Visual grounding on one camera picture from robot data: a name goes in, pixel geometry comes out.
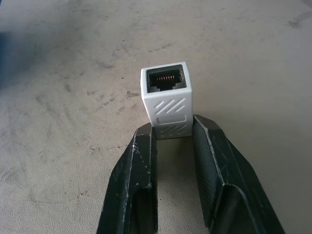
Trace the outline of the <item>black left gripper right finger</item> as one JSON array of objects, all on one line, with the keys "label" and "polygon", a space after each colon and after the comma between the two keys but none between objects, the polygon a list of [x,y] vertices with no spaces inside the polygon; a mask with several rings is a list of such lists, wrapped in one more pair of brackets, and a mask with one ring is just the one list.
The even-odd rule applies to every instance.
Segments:
[{"label": "black left gripper right finger", "polygon": [[209,234],[285,234],[251,164],[214,121],[193,116],[193,148]]}]

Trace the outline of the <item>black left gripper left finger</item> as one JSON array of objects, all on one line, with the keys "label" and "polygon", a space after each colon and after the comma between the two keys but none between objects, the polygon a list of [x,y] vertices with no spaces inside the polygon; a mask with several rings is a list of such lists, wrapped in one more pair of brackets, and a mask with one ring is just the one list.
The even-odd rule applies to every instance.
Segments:
[{"label": "black left gripper left finger", "polygon": [[139,127],[109,178],[96,234],[158,234],[156,133]]}]

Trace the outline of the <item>white ethernet coupler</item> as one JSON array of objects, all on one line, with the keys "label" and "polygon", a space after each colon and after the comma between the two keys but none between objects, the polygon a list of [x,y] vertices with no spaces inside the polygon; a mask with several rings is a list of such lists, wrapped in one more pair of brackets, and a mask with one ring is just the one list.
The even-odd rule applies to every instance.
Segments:
[{"label": "white ethernet coupler", "polygon": [[141,69],[140,87],[158,140],[192,135],[193,89],[186,62]]}]

